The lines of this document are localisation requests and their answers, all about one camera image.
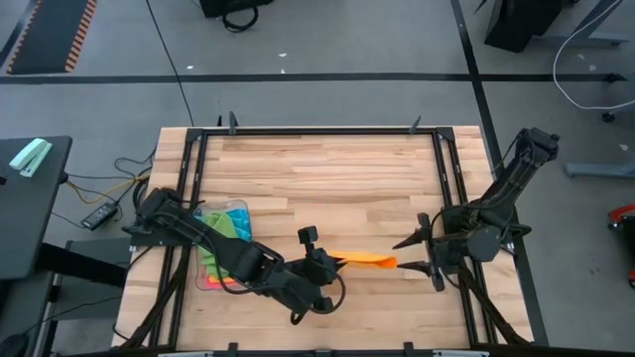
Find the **yellow cloth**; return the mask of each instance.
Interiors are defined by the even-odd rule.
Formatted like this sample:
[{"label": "yellow cloth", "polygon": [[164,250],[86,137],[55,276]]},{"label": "yellow cloth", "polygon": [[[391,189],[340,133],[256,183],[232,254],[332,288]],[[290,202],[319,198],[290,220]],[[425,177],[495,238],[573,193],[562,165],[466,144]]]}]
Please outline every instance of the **yellow cloth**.
[{"label": "yellow cloth", "polygon": [[328,255],[342,259],[342,263],[360,268],[395,269],[397,267],[397,259],[395,257],[383,254],[328,251]]}]

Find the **chair wheel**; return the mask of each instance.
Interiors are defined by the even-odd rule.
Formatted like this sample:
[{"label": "chair wheel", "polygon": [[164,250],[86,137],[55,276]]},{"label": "chair wheel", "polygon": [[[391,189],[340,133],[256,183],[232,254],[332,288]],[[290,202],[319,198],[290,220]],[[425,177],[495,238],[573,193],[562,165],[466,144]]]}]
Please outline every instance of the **chair wheel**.
[{"label": "chair wheel", "polygon": [[612,123],[615,121],[615,115],[611,113],[602,114],[602,121],[604,123]]}]

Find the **blue cloth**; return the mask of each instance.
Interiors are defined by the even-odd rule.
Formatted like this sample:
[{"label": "blue cloth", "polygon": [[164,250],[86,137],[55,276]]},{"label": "blue cloth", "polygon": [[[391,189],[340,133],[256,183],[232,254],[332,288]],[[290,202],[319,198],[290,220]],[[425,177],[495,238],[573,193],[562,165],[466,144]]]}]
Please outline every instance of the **blue cloth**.
[{"label": "blue cloth", "polygon": [[251,220],[249,219],[249,211],[246,209],[234,209],[227,212],[236,229],[238,238],[245,242],[251,242]]}]

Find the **mint green object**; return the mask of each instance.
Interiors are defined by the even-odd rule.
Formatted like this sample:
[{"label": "mint green object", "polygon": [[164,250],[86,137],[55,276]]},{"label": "mint green object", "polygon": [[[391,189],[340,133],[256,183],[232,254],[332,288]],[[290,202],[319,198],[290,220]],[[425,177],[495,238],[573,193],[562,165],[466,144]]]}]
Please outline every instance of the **mint green object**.
[{"label": "mint green object", "polygon": [[53,144],[44,139],[33,139],[29,145],[24,147],[24,149],[11,160],[9,166],[15,170],[21,170],[21,176],[30,178],[36,172],[52,146]]},{"label": "mint green object", "polygon": [[[238,234],[236,234],[236,229],[234,228],[234,224],[231,220],[231,217],[224,212],[212,212],[206,214],[205,216],[200,218],[206,225],[210,226],[218,233],[224,235],[227,238],[238,238]],[[217,279],[226,278],[229,276],[229,273],[224,269],[220,269],[220,275],[218,276],[216,273],[216,257],[212,253],[209,253],[204,248],[200,246],[197,247],[198,253],[202,256],[200,263],[206,266],[206,271],[209,276],[213,276]]]},{"label": "mint green object", "polygon": [[20,176],[25,178],[32,178],[33,174],[40,167],[40,164],[47,156],[52,146],[53,144],[47,143],[44,148],[29,161],[29,164],[22,171],[20,171]]}]

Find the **white cable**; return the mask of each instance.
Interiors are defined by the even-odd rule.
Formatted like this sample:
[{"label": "white cable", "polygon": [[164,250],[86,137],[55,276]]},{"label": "white cable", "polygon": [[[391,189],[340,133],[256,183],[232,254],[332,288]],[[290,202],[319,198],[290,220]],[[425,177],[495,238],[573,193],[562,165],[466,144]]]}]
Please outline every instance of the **white cable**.
[{"label": "white cable", "polygon": [[616,7],[617,5],[619,5],[621,0],[615,0],[615,2],[610,5],[608,8],[606,8],[606,10],[604,10],[604,12],[602,12],[601,14],[599,14],[599,16],[597,16],[595,19],[593,19],[592,21],[589,21],[588,24],[584,25],[581,29],[575,31],[574,33],[571,34],[571,36],[569,36],[568,39],[565,40],[565,42],[563,43],[563,45],[560,47],[560,49],[558,50],[558,53],[556,54],[556,59],[554,59],[554,70],[553,70],[553,74],[554,74],[554,83],[556,84],[556,87],[560,90],[560,92],[562,92],[565,97],[569,100],[569,102],[571,102],[571,104],[575,105],[576,107],[578,107],[579,109],[584,109],[584,110],[615,110],[615,109],[619,109],[619,108],[623,108],[626,106],[629,106],[631,104],[635,104],[635,100],[629,101],[627,103],[622,103],[622,104],[618,104],[618,105],[613,105],[613,106],[609,106],[609,107],[587,107],[587,106],[583,106],[578,104],[577,102],[575,102],[566,92],[565,90],[560,86],[560,84],[558,83],[558,80],[556,79],[556,66],[558,65],[558,59],[560,58],[560,54],[563,52],[563,50],[565,49],[565,47],[567,46],[567,44],[575,37],[577,36],[579,33],[581,33],[582,31],[586,30],[589,26],[593,25],[594,23],[596,23],[597,21],[599,21],[599,19],[601,19],[604,15],[606,15],[609,11],[613,10],[614,7]]}]

